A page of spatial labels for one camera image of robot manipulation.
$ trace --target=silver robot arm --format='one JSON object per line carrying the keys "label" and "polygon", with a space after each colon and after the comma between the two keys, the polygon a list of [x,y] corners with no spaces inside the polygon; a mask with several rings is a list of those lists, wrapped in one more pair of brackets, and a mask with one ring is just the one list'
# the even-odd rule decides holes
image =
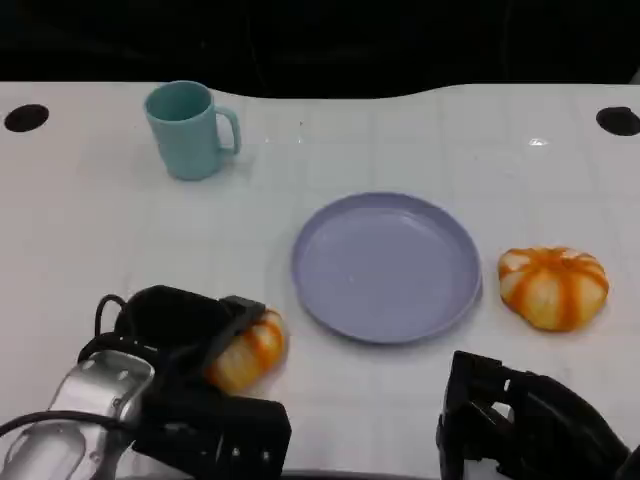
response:
{"label": "silver robot arm", "polygon": [[[67,374],[49,410],[92,413],[133,426],[154,374],[140,358],[115,350],[97,352]],[[122,430],[91,423],[36,423],[10,448],[0,480],[112,480],[131,441]]]}

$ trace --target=black hole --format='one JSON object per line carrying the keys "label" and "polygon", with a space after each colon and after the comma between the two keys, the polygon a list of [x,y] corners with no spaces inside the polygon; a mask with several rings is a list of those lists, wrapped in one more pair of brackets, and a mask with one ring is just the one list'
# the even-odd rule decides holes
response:
{"label": "black hole", "polygon": [[613,135],[630,137],[640,133],[640,118],[628,107],[603,108],[596,115],[596,121]]}
{"label": "black hole", "polygon": [[35,130],[49,118],[49,109],[43,105],[23,105],[4,119],[4,126],[12,132]]}

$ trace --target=plate rim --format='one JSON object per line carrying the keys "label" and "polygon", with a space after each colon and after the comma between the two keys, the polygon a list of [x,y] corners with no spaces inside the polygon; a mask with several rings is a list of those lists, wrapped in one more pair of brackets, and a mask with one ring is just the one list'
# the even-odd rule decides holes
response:
{"label": "plate rim", "polygon": [[[412,335],[410,337],[407,336],[404,338],[396,338],[396,339],[390,339],[390,340],[371,339],[371,338],[365,338],[364,336],[354,335],[353,333],[349,333],[344,330],[341,330],[339,327],[335,325],[331,325],[330,323],[322,320],[320,316],[318,316],[315,312],[313,312],[313,310],[308,306],[307,302],[305,301],[305,296],[302,294],[302,288],[301,288],[301,283],[299,281],[299,274],[297,272],[297,263],[296,263],[296,258],[300,257],[299,252],[301,251],[301,248],[302,248],[302,238],[305,232],[311,229],[311,225],[314,223],[317,223],[318,218],[325,215],[327,211],[338,208],[339,205],[342,203],[353,201],[354,199],[362,198],[362,197],[395,197],[395,198],[401,198],[401,199],[409,200],[412,202],[420,203],[427,208],[439,211],[440,214],[447,217],[448,220],[450,220],[454,225],[457,226],[457,228],[462,233],[463,237],[465,237],[466,242],[471,247],[473,266],[475,268],[474,285],[473,285],[473,288],[471,289],[471,294],[469,295],[469,298],[463,303],[463,305],[456,312],[456,314],[452,315],[450,319],[448,319],[446,322],[442,323],[441,325],[438,325],[435,328],[426,329],[424,332],[417,335]],[[454,325],[458,324],[463,319],[465,319],[467,314],[476,304],[482,292],[483,282],[482,282],[482,263],[480,261],[480,253],[469,231],[453,215],[451,215],[448,211],[446,211],[444,208],[440,207],[439,205],[429,202],[423,198],[416,197],[414,195],[410,195],[406,193],[400,193],[400,192],[392,192],[392,191],[360,192],[360,193],[355,193],[355,194],[338,198],[336,200],[331,201],[327,205],[324,205],[323,207],[319,208],[304,222],[302,228],[300,228],[300,230],[298,231],[298,234],[296,235],[295,241],[293,243],[293,248],[291,249],[289,261],[290,261],[290,274],[291,274],[291,279],[296,292],[296,298],[298,299],[298,302],[304,308],[304,310],[311,317],[313,317],[313,320],[319,323],[320,325],[322,325],[323,327],[330,329],[333,332],[339,333],[340,335],[343,335],[347,338],[350,338],[359,342],[363,342],[363,343],[368,343],[368,344],[377,344],[377,345],[407,344],[407,343],[418,342],[421,340],[426,340],[428,338],[437,336],[440,333],[452,328]]]}

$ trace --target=toy pumpkin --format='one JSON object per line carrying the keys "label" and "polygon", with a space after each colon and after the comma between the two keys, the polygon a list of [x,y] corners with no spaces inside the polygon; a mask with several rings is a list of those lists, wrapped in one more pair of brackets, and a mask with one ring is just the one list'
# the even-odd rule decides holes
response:
{"label": "toy pumpkin", "polygon": [[498,274],[504,303],[543,330],[584,326],[609,293],[595,257],[566,247],[511,249],[500,257]]}
{"label": "toy pumpkin", "polygon": [[286,349],[282,317],[267,310],[260,320],[233,339],[209,366],[206,376],[225,392],[244,390],[277,365]]}

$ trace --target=table surface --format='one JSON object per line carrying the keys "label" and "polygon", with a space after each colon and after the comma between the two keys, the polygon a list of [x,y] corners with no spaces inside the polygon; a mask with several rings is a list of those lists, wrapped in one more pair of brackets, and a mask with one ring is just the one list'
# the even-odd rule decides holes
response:
{"label": "table surface", "polygon": [[[640,111],[638,87],[470,85],[357,101],[215,92],[238,113],[244,145],[197,183],[166,174],[141,108],[152,88],[0,84],[1,117],[27,103],[51,112],[32,132],[0,129],[2,420],[47,407],[103,294],[163,283],[283,313],[288,361],[255,394],[287,408],[288,468],[436,476],[436,419],[456,349],[555,377],[630,446],[640,442],[631,377],[640,136],[616,137],[595,121],[608,106]],[[484,276],[469,321],[432,341],[376,348],[303,312],[288,273],[296,233],[319,207],[367,190],[418,195],[469,229]],[[584,331],[543,334],[503,306],[498,257],[539,244],[584,249],[605,266],[608,304]]]}

